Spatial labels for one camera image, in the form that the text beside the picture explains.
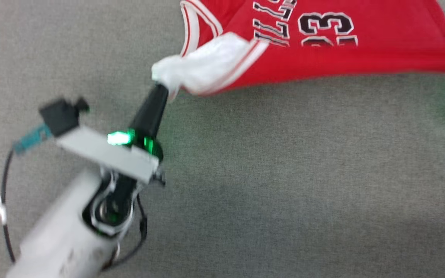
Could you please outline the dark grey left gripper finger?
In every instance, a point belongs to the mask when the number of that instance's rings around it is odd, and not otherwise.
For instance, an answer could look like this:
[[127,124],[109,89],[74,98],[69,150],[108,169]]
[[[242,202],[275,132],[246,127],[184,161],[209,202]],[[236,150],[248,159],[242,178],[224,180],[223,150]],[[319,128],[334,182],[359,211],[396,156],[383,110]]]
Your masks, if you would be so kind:
[[154,141],[162,121],[168,99],[168,89],[156,84],[144,103],[144,147],[155,149]]
[[141,104],[141,107],[138,109],[138,112],[135,114],[134,119],[129,125],[129,130],[132,130],[134,132],[134,139],[132,141],[132,144],[138,144],[140,139],[144,138],[144,103],[146,99]]

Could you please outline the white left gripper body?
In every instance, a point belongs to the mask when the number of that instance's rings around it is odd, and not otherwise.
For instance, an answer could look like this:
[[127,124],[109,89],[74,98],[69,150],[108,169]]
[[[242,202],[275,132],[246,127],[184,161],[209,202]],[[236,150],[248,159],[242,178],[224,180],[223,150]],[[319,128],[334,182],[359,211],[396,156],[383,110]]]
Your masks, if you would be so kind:
[[104,134],[84,125],[57,137],[56,144],[145,184],[161,171],[159,159],[147,151],[135,146],[127,148],[108,144]]

